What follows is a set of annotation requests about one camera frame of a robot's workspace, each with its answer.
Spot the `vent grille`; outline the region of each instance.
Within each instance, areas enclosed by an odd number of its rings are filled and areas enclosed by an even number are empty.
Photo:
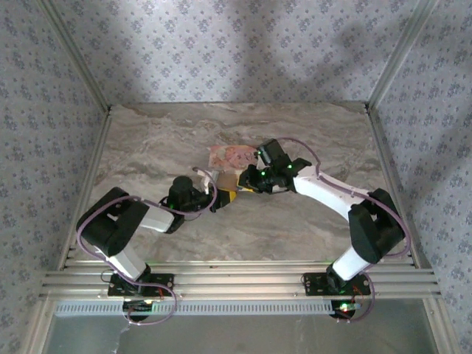
[[[148,314],[165,315],[171,302],[155,302]],[[60,302],[56,316],[111,316],[122,314],[121,301]],[[176,316],[316,315],[333,313],[329,300],[306,301],[185,301],[177,304]]]

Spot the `food wrapper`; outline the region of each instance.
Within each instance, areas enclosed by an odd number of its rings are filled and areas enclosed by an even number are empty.
[[[256,149],[248,145],[215,145],[210,148],[208,167],[212,170],[240,172],[257,164]]]

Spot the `aluminum rail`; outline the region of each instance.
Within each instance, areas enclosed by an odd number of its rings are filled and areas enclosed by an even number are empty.
[[[100,261],[86,261],[64,271],[46,274],[41,297],[49,299],[110,299],[111,271]],[[345,296],[305,296],[301,277],[324,272],[329,263],[280,262],[168,262],[151,264],[153,273],[175,274],[174,291],[180,300],[346,299]],[[431,269],[402,263],[383,263],[369,271],[376,296],[383,299],[440,297]]]

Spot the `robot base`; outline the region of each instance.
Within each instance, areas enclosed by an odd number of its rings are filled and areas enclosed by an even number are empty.
[[[174,286],[174,274],[146,274],[145,281],[165,285],[168,288]],[[171,296],[170,293],[164,289],[143,286],[138,288],[137,286],[131,285],[126,280],[122,279],[118,274],[113,274],[110,278],[110,284],[108,286],[108,296],[144,296],[150,297],[161,297]]]
[[[305,273],[302,282],[306,296],[370,295],[369,280],[362,274],[353,277],[340,291],[329,286],[326,273]]]

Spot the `patterned wallpaper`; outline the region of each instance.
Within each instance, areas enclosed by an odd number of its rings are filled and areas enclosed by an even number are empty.
[[[472,5],[440,2],[379,115],[464,353],[472,353]]]
[[[33,1],[0,6],[0,353],[58,261],[103,114]]]
[[[56,0],[112,104],[368,100],[416,1]]]

